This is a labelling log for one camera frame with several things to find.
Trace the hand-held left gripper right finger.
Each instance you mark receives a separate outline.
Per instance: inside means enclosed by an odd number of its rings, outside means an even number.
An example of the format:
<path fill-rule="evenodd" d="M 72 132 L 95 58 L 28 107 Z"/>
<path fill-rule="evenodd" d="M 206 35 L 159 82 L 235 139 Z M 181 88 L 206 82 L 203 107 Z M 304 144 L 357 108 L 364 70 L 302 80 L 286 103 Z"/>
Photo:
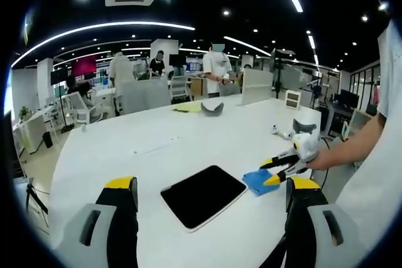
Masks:
<path fill-rule="evenodd" d="M 307 178 L 286 181 L 285 267 L 357 267 L 357 225 L 320 186 Z"/>

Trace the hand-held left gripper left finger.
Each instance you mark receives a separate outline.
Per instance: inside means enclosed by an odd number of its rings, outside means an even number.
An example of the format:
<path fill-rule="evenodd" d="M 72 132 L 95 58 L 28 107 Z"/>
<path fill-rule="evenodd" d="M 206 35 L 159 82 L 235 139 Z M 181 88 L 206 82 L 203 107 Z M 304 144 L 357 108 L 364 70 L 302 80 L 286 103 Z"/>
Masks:
<path fill-rule="evenodd" d="M 64 267 L 137 267 L 138 182 L 108 182 L 66 224 L 55 252 Z"/>

